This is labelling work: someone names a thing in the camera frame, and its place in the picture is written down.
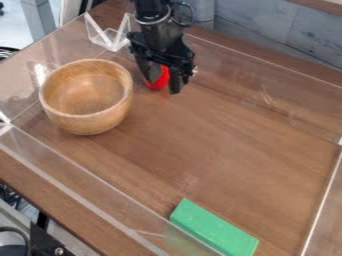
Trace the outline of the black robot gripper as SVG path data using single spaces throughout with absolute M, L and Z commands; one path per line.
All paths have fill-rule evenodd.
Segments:
M 138 67 L 150 83 L 155 83 L 163 73 L 162 65 L 169 66 L 171 94 L 178 94 L 194 75 L 195 53 L 183 41 L 183 32 L 175 34 L 153 34 L 130 32 L 130 51 Z

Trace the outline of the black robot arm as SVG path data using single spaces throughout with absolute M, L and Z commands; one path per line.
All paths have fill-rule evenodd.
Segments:
M 141 31 L 127 33 L 139 70 L 147 86 L 169 87 L 178 94 L 195 70 L 195 53 L 183 41 L 183 28 L 191 23 L 177 20 L 177 6 L 191 6 L 175 0 L 134 0 L 134 19 Z

